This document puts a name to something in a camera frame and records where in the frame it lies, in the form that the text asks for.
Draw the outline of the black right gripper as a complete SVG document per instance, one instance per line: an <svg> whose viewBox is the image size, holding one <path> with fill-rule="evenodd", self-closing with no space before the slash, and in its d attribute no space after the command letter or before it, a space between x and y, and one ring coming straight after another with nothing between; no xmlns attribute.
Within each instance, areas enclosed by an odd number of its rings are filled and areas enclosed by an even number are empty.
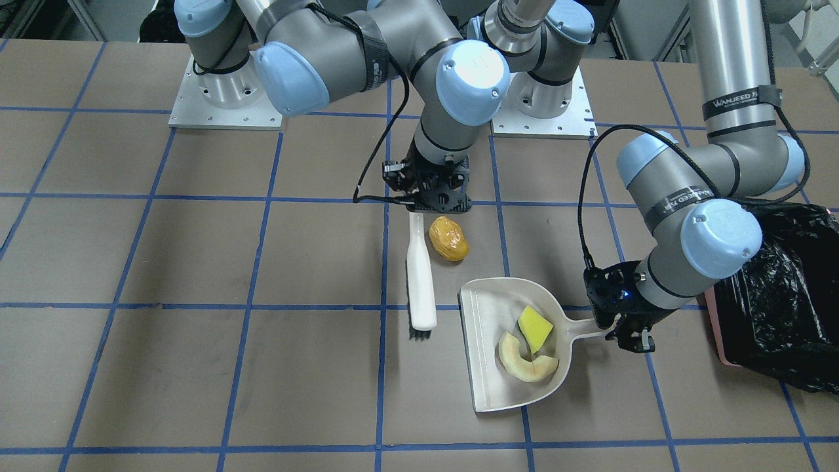
<svg viewBox="0 0 839 472"><path fill-rule="evenodd" d="M460 161L447 157L436 164L411 147L405 159L384 161L381 176L393 191L404 192L391 200L405 204L408 212L434 213L429 204L439 204L439 213L465 213L473 207L465 191L470 177L467 156Z"/></svg>

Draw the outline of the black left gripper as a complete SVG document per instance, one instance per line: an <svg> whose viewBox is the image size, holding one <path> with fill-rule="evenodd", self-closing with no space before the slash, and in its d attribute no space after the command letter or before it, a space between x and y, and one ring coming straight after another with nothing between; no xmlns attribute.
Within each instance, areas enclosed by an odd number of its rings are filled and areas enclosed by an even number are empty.
<svg viewBox="0 0 839 472"><path fill-rule="evenodd" d="M629 328L642 328L640 332L621 332L620 349L654 353L656 345L650 328L675 310L657 307L642 296L638 265L638 261L626 261L600 269L593 261L587 261L583 280L597 328L606 331L606 335L616 335L622 322Z"/></svg>

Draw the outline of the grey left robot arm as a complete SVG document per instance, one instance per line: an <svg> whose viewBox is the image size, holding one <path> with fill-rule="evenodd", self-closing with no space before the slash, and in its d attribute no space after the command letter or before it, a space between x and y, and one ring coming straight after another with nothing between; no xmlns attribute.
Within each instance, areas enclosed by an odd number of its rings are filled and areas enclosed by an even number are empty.
<svg viewBox="0 0 839 472"><path fill-rule="evenodd" d="M782 93L774 83L764 1L690 2L702 87L705 146L639 132L617 169L656 241L639 261L606 269L584 254L593 320L562 317L566 347L605 336L633 353L654 351L653 325L755 257L763 241L750 197L803 186L809 159L778 132Z"/></svg>

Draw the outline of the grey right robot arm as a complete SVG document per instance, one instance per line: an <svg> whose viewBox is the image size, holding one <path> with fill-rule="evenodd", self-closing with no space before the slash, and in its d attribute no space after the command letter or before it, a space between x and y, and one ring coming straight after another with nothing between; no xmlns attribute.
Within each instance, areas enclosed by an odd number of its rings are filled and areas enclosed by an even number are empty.
<svg viewBox="0 0 839 472"><path fill-rule="evenodd" d="M383 164L391 203L464 213L469 156L511 84L504 57L464 39L437 1L372 1L332 13L319 1L176 1L191 49L182 88L193 127L272 127L401 77L423 111L407 156Z"/></svg>

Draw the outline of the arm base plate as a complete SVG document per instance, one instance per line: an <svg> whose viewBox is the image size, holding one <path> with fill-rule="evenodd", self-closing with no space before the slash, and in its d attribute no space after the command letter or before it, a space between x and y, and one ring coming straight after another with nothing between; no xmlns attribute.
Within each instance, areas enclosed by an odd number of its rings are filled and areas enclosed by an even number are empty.
<svg viewBox="0 0 839 472"><path fill-rule="evenodd" d="M569 83L556 87L538 83L525 72L513 73L491 127L495 137L595 138L595 119L581 68Z"/></svg>
<svg viewBox="0 0 839 472"><path fill-rule="evenodd" d="M227 75L197 75L189 57L168 125L171 128L279 130L284 117L265 94L250 58Z"/></svg>

